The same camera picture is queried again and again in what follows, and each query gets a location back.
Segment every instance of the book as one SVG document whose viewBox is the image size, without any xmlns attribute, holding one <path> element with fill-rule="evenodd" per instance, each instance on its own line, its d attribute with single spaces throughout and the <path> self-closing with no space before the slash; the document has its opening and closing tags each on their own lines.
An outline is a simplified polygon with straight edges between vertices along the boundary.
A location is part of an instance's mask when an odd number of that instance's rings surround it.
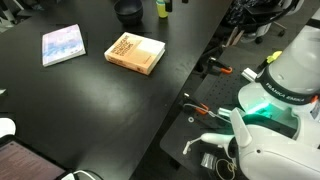
<svg viewBox="0 0 320 180">
<path fill-rule="evenodd" d="M 72 25 L 42 36 L 44 67 L 85 54 L 79 26 Z"/>
<path fill-rule="evenodd" d="M 104 56 L 111 63 L 149 75 L 164 52 L 165 43 L 125 32 Z"/>
</svg>

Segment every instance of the table surface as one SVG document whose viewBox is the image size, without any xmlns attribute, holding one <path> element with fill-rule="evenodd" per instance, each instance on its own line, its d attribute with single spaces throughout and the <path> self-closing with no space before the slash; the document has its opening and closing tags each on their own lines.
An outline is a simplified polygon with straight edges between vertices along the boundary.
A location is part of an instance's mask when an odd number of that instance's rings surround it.
<svg viewBox="0 0 320 180">
<path fill-rule="evenodd" d="M 0 36 L 2 116 L 17 136 L 62 165 L 105 179 L 128 179 L 166 117 L 231 0 L 174 2 L 159 19 L 142 0 L 142 24 L 124 27 L 115 0 L 64 0 Z M 79 24 L 87 54 L 44 68 L 42 35 Z M 164 41 L 150 76 L 108 63 L 103 53 L 123 32 Z"/>
<path fill-rule="evenodd" d="M 194 97 L 207 105 L 214 113 L 217 113 L 219 107 L 229 110 L 239 107 L 238 92 L 242 86 L 249 83 L 240 76 L 240 72 L 247 67 L 254 70 L 264 58 L 238 47 L 228 47 L 219 60 L 230 65 L 233 68 L 233 73 L 230 75 L 221 74 L 220 76 L 207 75 Z M 195 118 L 194 123 L 188 122 L 190 116 Z M 187 141 L 196 139 L 207 132 L 233 134 L 231 125 L 222 120 L 208 115 L 181 112 L 161 140 L 160 146 L 190 172 L 206 179 L 209 178 L 208 173 L 200 166 L 204 153 L 227 159 L 224 150 L 215 145 L 197 142 L 191 145 L 191 151 L 187 155 L 183 155 L 182 151 Z M 246 179 L 246 177 L 237 171 L 237 179 Z"/>
</svg>

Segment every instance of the yellow bottle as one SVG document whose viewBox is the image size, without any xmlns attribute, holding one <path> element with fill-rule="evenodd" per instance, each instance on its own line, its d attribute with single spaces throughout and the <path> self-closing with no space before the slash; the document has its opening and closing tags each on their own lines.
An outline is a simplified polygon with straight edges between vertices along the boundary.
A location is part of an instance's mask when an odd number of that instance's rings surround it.
<svg viewBox="0 0 320 180">
<path fill-rule="evenodd" d="M 166 5 L 163 0 L 157 0 L 157 9 L 158 9 L 158 15 L 160 18 L 166 18 L 168 17 L 168 12 L 166 11 Z"/>
</svg>

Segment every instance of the gray floor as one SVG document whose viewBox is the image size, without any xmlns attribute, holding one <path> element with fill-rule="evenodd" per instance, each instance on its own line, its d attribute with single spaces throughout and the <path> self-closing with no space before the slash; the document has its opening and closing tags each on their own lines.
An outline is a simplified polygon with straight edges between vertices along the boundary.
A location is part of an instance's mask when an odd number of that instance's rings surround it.
<svg viewBox="0 0 320 180">
<path fill-rule="evenodd" d="M 288 29 L 283 37 L 278 37 L 281 30 L 273 25 L 269 32 L 264 36 L 263 43 L 256 45 L 255 43 L 239 43 L 237 46 L 247 50 L 254 51 L 259 55 L 268 56 L 276 50 L 283 50 L 299 33 L 308 19 L 320 7 L 320 0 L 305 0 L 303 7 L 299 12 L 291 16 L 286 16 L 278 22 L 286 26 Z M 197 73 L 193 73 L 186 82 L 184 92 L 192 94 L 201 83 L 201 78 Z M 159 142 L 170 127 L 172 121 L 179 113 L 179 106 L 174 105 L 168 114 L 161 129 L 156 135 L 153 143 L 150 145 L 144 158 L 139 164 L 132 179 L 134 180 L 197 180 L 188 170 L 183 167 L 176 168 L 170 162 L 170 157 L 161 150 Z"/>
</svg>

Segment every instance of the laptop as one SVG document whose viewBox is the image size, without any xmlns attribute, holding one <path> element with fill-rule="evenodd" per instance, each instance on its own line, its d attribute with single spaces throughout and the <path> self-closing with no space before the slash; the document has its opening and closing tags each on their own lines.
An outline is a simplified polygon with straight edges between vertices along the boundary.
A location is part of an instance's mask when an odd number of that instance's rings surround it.
<svg viewBox="0 0 320 180">
<path fill-rule="evenodd" d="M 14 135 L 0 138 L 1 180 L 60 180 L 69 173 Z"/>
</svg>

